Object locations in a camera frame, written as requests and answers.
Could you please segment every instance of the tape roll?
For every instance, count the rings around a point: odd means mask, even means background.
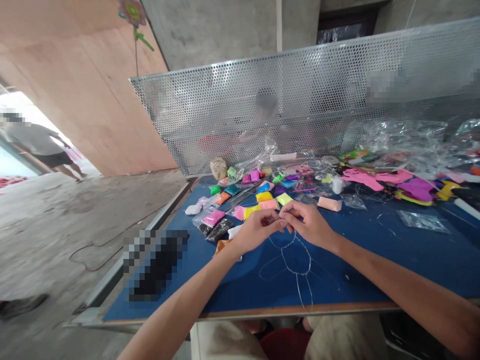
[[[340,163],[340,160],[338,160],[335,156],[325,155],[322,156],[321,159],[330,165],[338,165]]]

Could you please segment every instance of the red chair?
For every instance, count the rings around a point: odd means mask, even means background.
[[[310,334],[293,328],[281,328],[265,335],[260,345],[268,360],[303,360]]]

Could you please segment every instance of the walking person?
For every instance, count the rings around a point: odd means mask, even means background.
[[[58,132],[38,124],[25,122],[16,113],[4,113],[3,117],[7,120],[3,124],[3,131],[10,143],[15,144],[24,152],[32,154],[50,169],[56,169],[60,173],[71,177],[76,183],[80,183],[82,180],[65,165],[71,167],[81,178],[87,176],[68,154],[52,140],[52,138],[57,139],[63,143],[66,149],[70,149],[70,146],[60,137]]]

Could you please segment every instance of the hand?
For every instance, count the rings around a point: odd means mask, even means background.
[[[279,217],[288,222],[290,233],[296,230],[309,243],[334,252],[338,234],[330,228],[316,206],[290,201],[281,208]]]
[[[273,209],[252,212],[230,245],[235,246],[240,255],[258,248],[274,232],[283,233],[284,227],[287,226],[286,220],[279,219],[271,222],[278,217]]]

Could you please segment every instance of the t-shirt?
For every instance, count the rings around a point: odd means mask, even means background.
[[[53,155],[64,151],[51,138],[52,136],[58,136],[59,133],[42,125],[31,124],[27,126],[25,123],[13,122],[9,126],[5,126],[3,131],[10,143],[20,143],[29,148],[31,153],[35,155]]]

